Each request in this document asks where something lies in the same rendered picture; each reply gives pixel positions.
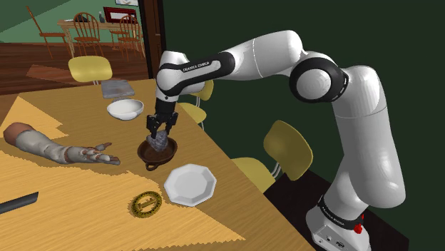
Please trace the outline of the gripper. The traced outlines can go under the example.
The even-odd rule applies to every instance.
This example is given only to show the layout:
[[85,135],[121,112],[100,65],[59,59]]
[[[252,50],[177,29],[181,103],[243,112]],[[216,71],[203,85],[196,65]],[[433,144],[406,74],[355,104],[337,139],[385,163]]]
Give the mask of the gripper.
[[175,112],[176,102],[167,102],[159,98],[155,102],[155,115],[147,115],[146,128],[150,131],[152,139],[156,139],[157,131],[161,125],[159,120],[166,120],[165,131],[167,134],[176,125],[178,113]]

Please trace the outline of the flat black bar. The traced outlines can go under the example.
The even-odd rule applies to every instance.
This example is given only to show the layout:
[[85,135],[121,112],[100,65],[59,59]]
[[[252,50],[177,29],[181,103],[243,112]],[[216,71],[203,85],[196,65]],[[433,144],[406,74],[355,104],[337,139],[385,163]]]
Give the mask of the flat black bar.
[[38,196],[39,193],[34,192],[28,195],[21,196],[20,198],[15,198],[13,200],[0,203],[0,214],[35,203],[38,199]]

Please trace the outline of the grey rough stone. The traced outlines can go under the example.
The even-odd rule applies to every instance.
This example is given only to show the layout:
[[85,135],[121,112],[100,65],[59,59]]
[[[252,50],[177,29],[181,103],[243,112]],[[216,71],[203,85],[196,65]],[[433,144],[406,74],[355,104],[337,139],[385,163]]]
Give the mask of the grey rough stone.
[[161,152],[168,146],[168,134],[166,130],[160,130],[156,132],[156,136],[154,138],[153,134],[148,135],[146,137],[146,141],[156,152]]

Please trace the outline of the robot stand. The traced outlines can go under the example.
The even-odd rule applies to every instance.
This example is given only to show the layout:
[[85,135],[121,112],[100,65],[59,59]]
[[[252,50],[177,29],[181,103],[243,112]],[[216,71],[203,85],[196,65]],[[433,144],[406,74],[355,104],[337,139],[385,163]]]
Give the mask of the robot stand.
[[[316,251],[325,250],[314,243],[305,217],[329,186],[328,181],[308,170],[296,181],[284,174],[264,192]],[[372,251],[409,251],[409,239],[370,210],[364,211],[364,228],[369,233]]]

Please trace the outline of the white round bowl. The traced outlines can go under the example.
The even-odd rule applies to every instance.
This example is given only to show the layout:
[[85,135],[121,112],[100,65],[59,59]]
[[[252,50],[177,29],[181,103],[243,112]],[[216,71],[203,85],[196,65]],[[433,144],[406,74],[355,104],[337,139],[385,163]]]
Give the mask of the white round bowl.
[[112,102],[107,107],[107,111],[112,117],[122,121],[133,120],[143,112],[143,109],[143,103],[135,99],[122,99]]

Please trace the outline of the grey flat slab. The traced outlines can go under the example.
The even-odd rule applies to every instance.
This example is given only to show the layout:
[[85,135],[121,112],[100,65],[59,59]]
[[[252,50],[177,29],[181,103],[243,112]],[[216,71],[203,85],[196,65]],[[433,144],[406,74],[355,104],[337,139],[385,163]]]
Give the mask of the grey flat slab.
[[127,80],[102,81],[101,90],[105,99],[135,95],[135,91]]

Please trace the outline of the white octagonal plate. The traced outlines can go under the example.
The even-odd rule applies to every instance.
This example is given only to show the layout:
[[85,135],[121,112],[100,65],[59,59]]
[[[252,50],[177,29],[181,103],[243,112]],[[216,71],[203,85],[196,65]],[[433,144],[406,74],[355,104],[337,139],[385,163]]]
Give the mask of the white octagonal plate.
[[209,168],[186,164],[170,172],[164,188],[172,203],[195,207],[213,196],[216,182]]

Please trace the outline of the dark brown door frame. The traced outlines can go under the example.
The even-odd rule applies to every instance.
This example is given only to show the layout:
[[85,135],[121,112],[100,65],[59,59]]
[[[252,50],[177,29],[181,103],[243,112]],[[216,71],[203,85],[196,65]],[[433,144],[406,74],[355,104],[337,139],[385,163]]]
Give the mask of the dark brown door frame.
[[138,0],[149,78],[155,78],[166,49],[163,0]]

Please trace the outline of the pale wooden side table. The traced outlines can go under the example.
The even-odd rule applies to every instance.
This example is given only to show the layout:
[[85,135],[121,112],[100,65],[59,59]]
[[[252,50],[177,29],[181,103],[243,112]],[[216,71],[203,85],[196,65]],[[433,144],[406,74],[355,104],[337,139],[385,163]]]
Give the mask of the pale wooden side table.
[[[99,33],[102,30],[110,32],[110,30],[118,28],[118,23],[107,23],[106,21],[100,22],[98,19],[96,19],[96,20],[98,22]],[[66,19],[66,20],[65,19],[64,20],[60,20],[57,24],[62,28],[62,31],[66,35],[66,38],[68,40],[68,45],[69,45],[71,53],[72,53],[71,57],[73,58],[75,56],[75,50],[76,50],[75,46],[78,46],[77,42],[74,39],[75,37],[77,37],[77,32],[75,30],[75,26],[74,26],[74,23],[73,23],[73,18],[72,19]],[[102,47],[103,39],[101,37],[101,34],[100,34],[100,43],[101,43],[101,47]],[[112,39],[112,44],[113,44],[113,48],[115,50],[116,49],[119,50],[118,40],[114,41]]]

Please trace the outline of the brown wooden spindle chair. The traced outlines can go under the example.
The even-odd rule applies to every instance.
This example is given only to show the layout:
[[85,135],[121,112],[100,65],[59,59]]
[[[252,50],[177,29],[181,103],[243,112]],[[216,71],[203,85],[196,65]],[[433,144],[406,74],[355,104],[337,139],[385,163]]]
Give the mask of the brown wooden spindle chair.
[[97,56],[103,56],[99,27],[96,18],[89,13],[80,12],[74,16],[73,23],[77,32],[77,37],[74,39],[77,42],[80,55],[86,56],[86,47],[92,46]]
[[39,36],[42,37],[42,38],[44,39],[45,44],[46,44],[46,47],[47,47],[48,52],[49,52],[49,54],[50,54],[50,57],[53,58],[53,55],[52,55],[52,53],[51,53],[51,49],[50,49],[50,47],[49,47],[49,43],[48,43],[47,38],[61,38],[62,41],[63,41],[63,44],[65,45],[65,47],[66,47],[66,49],[67,49],[67,51],[68,51],[69,56],[72,56],[70,47],[69,47],[69,45],[68,45],[68,43],[67,43],[67,41],[66,41],[66,35],[65,35],[65,33],[61,33],[61,32],[43,32],[43,31],[41,30],[41,27],[39,26],[39,24],[38,24],[38,22],[37,22],[35,16],[32,14],[32,12],[31,12],[29,6],[26,6],[26,9],[27,9],[27,11],[29,12],[30,17],[33,19],[33,21],[34,21],[34,23],[35,23],[37,29],[39,30]]
[[142,44],[142,30],[137,18],[132,15],[123,16],[118,28],[110,30],[112,34],[117,36],[119,51],[122,57],[126,55],[129,60],[128,49],[133,49],[134,54],[138,51],[140,58],[145,57],[145,49]]

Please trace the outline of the yellow chair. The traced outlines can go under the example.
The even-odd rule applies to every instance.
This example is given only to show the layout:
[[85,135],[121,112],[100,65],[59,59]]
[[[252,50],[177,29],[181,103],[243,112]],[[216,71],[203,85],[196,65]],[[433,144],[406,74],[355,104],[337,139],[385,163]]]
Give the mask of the yellow chair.
[[107,81],[113,77],[109,60],[102,56],[78,56],[68,61],[73,79],[80,83]]
[[204,128],[204,120],[207,117],[207,113],[200,107],[201,101],[208,101],[213,93],[214,82],[209,80],[205,82],[204,88],[198,93],[192,93],[192,96],[196,97],[196,104],[191,103],[178,103],[185,112],[197,123],[201,128]]
[[232,161],[261,192],[275,181],[280,171],[291,181],[298,180],[309,169],[313,152],[302,134],[284,121],[275,121],[263,140],[265,152],[275,160],[270,172],[255,158],[233,158]]

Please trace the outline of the light wooden dining table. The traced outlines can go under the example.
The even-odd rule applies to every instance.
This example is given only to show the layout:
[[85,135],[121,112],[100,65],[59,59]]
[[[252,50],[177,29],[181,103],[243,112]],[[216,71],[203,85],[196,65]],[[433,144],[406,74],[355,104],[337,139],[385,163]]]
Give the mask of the light wooden dining table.
[[[0,96],[0,203],[38,192],[38,200],[0,215],[0,251],[314,251],[303,236],[190,118],[179,115],[174,158],[148,171],[137,155],[145,116],[120,121],[107,113],[98,86]],[[20,121],[61,145],[111,143],[120,165],[59,165],[7,144],[3,131]],[[191,208],[172,203],[170,172],[194,163],[210,169],[213,196]],[[139,218],[131,200],[162,197],[159,211]]]

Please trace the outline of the dark red picture frame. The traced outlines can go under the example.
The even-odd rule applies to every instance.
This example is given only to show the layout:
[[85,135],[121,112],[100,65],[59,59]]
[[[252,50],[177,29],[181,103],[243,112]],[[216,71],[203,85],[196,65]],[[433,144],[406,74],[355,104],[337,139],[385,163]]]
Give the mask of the dark red picture frame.
[[124,16],[137,17],[134,9],[124,9],[117,7],[103,7],[105,19],[107,23],[119,23]]

